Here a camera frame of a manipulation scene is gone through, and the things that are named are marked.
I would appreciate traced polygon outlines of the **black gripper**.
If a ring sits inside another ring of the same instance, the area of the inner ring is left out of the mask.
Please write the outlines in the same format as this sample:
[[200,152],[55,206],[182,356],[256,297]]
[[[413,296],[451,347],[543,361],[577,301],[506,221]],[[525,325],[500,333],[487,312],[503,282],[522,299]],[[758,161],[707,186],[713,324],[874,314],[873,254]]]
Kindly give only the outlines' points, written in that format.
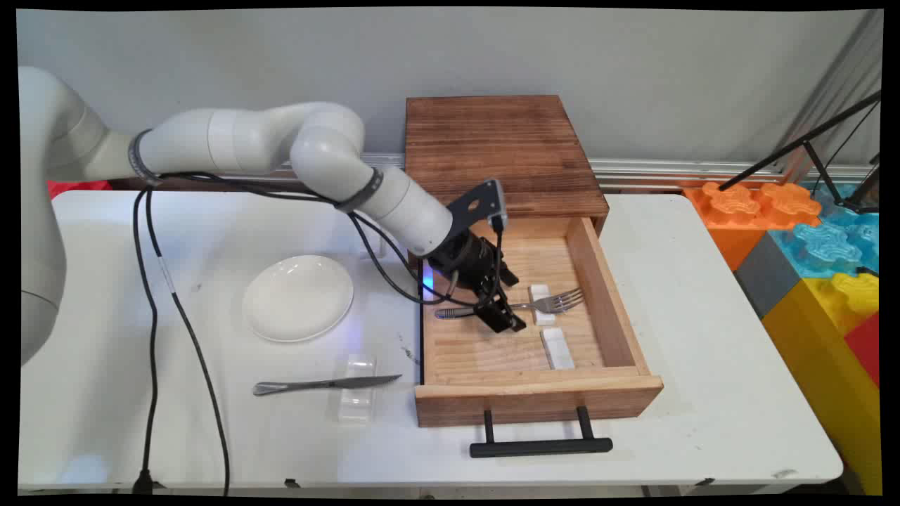
[[[503,253],[491,241],[464,233],[447,241],[427,257],[431,268],[447,280],[457,278],[456,286],[473,292],[491,292],[498,281],[515,286],[520,279],[503,261]],[[514,313],[503,290],[497,290],[489,301],[476,305],[476,316],[493,332],[518,332],[527,324]]]

